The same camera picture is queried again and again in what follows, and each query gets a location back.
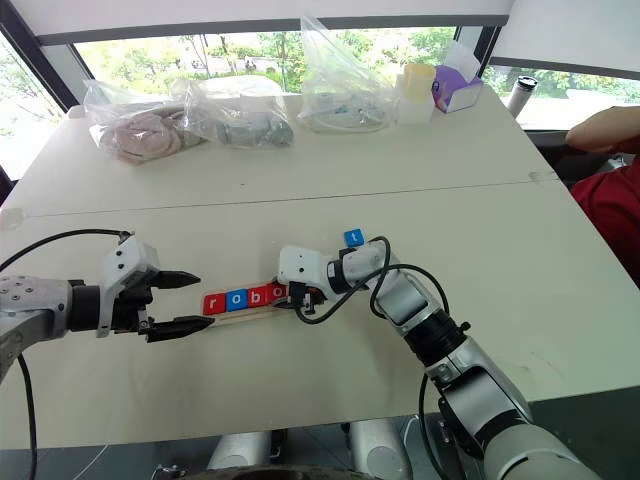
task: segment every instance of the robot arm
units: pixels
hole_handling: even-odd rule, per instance
[[[278,281],[289,285],[294,308],[312,313],[322,297],[339,301],[368,277],[363,287],[375,291],[386,248],[383,241],[372,241],[332,259],[287,246],[280,252]],[[389,265],[398,263],[390,254]],[[489,480],[598,478],[556,437],[532,424],[522,394],[465,334],[468,324],[457,326],[405,269],[388,267],[386,272],[375,305],[423,363],[440,393],[442,415],[463,450],[484,459]]]
[[[157,342],[202,330],[213,319],[188,316],[156,323],[146,312],[153,301],[151,287],[180,288],[199,281],[190,273],[160,270],[155,249],[133,235],[103,260],[99,285],[1,276],[0,382],[27,347],[68,331],[96,330],[98,338],[111,330],[137,332]]]

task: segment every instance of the white container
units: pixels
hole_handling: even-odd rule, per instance
[[[431,87],[436,71],[430,65],[409,64],[404,75],[396,77],[398,125],[424,125],[429,123],[435,102]]]
[[[511,98],[509,98],[509,104],[507,105],[513,118],[516,118],[520,114],[535,90],[536,85],[538,85],[538,81],[535,78],[525,75],[518,77],[516,83],[513,84]]]

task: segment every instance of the white table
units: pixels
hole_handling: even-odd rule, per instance
[[[484,88],[474,108],[428,127],[319,135],[294,120],[282,149],[204,143],[141,167],[96,150],[88,119],[65,120],[5,208],[26,216],[339,197],[556,178],[500,99]]]
[[[202,276],[158,294],[150,308],[158,319],[197,312],[205,291],[268,280],[286,243],[335,253],[341,232],[359,226],[388,235],[399,258],[441,279],[454,318],[471,322],[528,400],[640,383],[640,295],[558,181],[30,218],[0,233],[1,253],[90,226],[135,229],[165,268]],[[12,271],[95,281],[112,246],[67,239]],[[421,375],[403,341],[369,314],[365,294],[315,327],[280,313],[151,345],[85,332],[38,344],[26,358],[43,447],[408,414]],[[0,411],[0,447],[24,447],[18,368],[0,386]]]

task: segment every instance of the window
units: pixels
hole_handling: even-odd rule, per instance
[[[640,81],[582,73],[490,65],[482,79],[506,104],[519,75],[538,80],[532,97],[518,115],[529,130],[568,130],[600,110],[640,104]]]
[[[49,139],[63,112],[0,35],[0,166],[18,180]]]
[[[334,30],[353,54],[395,81],[407,62],[444,60],[455,27]],[[300,92],[305,71],[300,32],[183,35],[75,44],[98,80],[165,93],[177,78],[265,75]]]

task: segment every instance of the yellow lid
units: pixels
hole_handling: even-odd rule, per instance
[[[431,94],[431,86],[436,78],[436,69],[425,63],[408,63],[404,66],[404,93],[407,97],[420,100]]]

